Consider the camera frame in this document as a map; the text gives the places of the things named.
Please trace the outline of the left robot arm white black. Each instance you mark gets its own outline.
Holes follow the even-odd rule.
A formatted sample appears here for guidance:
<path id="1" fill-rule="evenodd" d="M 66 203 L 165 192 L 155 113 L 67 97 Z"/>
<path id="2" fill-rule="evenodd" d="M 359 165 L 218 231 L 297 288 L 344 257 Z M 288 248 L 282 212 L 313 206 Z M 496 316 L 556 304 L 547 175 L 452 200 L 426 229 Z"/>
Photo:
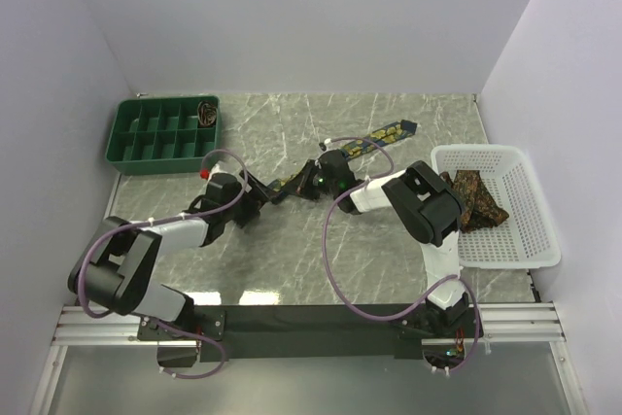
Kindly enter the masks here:
<path id="1" fill-rule="evenodd" d="M 68 277 L 76 294 L 84 286 L 86 301 L 118 315 L 147 316 L 171 337 L 182 339 L 201 329 L 191 297 L 152 279 L 156 260 L 188 248 L 212 244 L 228 223 L 242 228 L 259 216 L 261 207 L 275 203 L 278 194 L 255 177 L 243 180 L 226 172 L 214 173 L 205 192 L 172 223 L 132 223 L 111 216 L 100 224 L 89 242 L 94 252 L 84 252 Z"/>

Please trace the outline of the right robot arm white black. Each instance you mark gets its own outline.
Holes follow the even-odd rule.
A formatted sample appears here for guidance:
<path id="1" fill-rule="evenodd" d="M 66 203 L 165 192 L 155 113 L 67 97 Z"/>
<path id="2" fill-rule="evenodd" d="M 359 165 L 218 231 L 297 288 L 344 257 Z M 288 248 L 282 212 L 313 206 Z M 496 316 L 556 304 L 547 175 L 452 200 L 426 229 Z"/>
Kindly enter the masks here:
<path id="1" fill-rule="evenodd" d="M 404 323 L 411 315 L 420 317 L 431 332 L 452 334 L 463 324 L 469 306 L 470 289 L 461 279 L 458 240 L 464 203 L 450 186 L 425 162 L 418 160 L 398 172 L 389 170 L 378 177 L 359 180 L 339 150 L 310 159 L 302 169 L 302 190 L 332 196 L 323 224 L 322 260 L 333 291 L 357 315 L 375 322 Z M 372 315 L 353 304 L 339 289 L 328 261 L 328 227 L 333 211 L 360 215 L 391 208 L 410 236 L 421 246 L 428 289 L 413 304 L 393 315 Z"/>

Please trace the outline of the blue floral yellow tie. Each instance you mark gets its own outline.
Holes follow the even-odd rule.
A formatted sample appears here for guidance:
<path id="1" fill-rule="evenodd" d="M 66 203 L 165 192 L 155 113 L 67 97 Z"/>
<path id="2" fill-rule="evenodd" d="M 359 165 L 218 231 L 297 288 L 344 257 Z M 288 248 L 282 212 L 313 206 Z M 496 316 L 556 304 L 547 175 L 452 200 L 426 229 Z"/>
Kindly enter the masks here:
<path id="1" fill-rule="evenodd" d="M 347 161 L 376 151 L 379 147 L 392 145 L 398 141 L 414 136 L 418 124 L 414 121 L 401 120 L 389 123 L 364 136 L 354 139 L 339 148 Z M 289 196 L 315 201 L 321 194 L 328 194 L 326 178 L 322 175 L 319 165 L 314 159 L 308 159 L 304 166 L 295 174 L 276 179 L 268 185 L 272 190 L 272 204 L 280 204 Z"/>

